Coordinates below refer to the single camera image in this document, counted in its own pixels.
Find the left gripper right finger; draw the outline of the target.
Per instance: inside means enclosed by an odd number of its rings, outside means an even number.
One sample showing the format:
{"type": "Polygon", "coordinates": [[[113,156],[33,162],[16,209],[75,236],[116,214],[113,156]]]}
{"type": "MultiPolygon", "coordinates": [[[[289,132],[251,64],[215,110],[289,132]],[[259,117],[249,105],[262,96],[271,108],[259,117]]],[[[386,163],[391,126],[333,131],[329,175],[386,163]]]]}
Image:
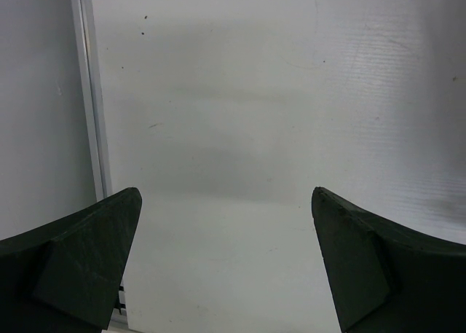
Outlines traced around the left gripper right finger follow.
{"type": "Polygon", "coordinates": [[[342,332],[464,332],[465,246],[390,221],[330,190],[312,217],[342,332]]]}

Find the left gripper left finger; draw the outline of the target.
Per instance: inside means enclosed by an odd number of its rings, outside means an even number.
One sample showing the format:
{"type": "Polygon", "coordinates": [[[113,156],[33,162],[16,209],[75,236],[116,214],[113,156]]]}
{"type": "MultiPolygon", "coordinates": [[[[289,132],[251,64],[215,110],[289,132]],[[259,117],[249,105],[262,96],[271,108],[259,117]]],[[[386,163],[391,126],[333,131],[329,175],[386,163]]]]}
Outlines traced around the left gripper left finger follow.
{"type": "Polygon", "coordinates": [[[130,187],[2,240],[1,331],[107,329],[141,207],[130,187]]]}

